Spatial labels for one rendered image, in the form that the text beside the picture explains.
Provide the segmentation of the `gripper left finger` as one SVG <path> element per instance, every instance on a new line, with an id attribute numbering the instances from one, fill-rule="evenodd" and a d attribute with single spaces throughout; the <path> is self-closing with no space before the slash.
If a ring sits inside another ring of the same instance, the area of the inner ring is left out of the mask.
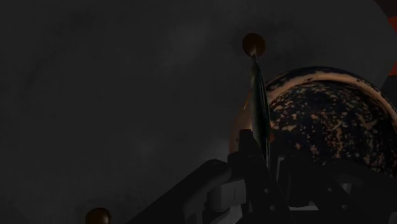
<path id="1" fill-rule="evenodd" d="M 239 133 L 239 151 L 233 162 L 211 159 L 134 216 L 127 224 L 215 224 L 219 214 L 208 193 L 240 176 L 246 187 L 242 224 L 295 224 L 277 182 L 271 178 L 263 153 L 250 130 Z"/>

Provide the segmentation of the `dark green thing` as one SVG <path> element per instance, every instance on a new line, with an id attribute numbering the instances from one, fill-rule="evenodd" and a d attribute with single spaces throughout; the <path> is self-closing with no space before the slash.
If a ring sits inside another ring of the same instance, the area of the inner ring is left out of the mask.
<path id="1" fill-rule="evenodd" d="M 242 117 L 237 118 L 232 126 L 229 139 L 229 152 L 233 153 L 238 150 L 239 137 L 238 132 L 248 128 L 247 112 L 250 112 L 250 129 L 253 132 L 254 139 L 259 144 L 263 152 L 265 164 L 270 168 L 270 111 L 266 88 L 261 73 L 258 54 L 252 53 L 251 59 L 253 65 L 251 67 L 251 89 L 249 97 L 241 111 Z"/>

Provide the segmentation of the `small brown ball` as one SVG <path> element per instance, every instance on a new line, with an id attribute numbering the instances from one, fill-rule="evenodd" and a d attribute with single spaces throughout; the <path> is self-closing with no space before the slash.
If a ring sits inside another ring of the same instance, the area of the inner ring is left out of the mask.
<path id="1" fill-rule="evenodd" d="M 110 224 L 111 214 L 103 207 L 97 207 L 89 211 L 85 216 L 85 224 Z"/>
<path id="2" fill-rule="evenodd" d="M 249 33 L 242 40 L 242 49 L 250 57 L 260 57 L 265 47 L 265 40 L 257 33 Z"/>

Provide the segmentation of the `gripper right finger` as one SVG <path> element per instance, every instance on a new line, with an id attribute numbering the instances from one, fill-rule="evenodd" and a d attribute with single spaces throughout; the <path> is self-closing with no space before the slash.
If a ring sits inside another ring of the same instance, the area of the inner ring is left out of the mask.
<path id="1" fill-rule="evenodd" d="M 279 179 L 292 204 L 313 201 L 306 224 L 397 224 L 397 147 L 371 131 L 277 131 Z"/>

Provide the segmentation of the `black orange speckled bowl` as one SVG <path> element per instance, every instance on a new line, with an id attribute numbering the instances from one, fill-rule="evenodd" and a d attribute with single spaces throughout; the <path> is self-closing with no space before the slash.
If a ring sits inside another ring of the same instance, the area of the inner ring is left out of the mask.
<path id="1" fill-rule="evenodd" d="M 303 67 L 266 82 L 271 158 L 306 151 L 397 178 L 397 108 L 372 83 L 333 67 Z"/>

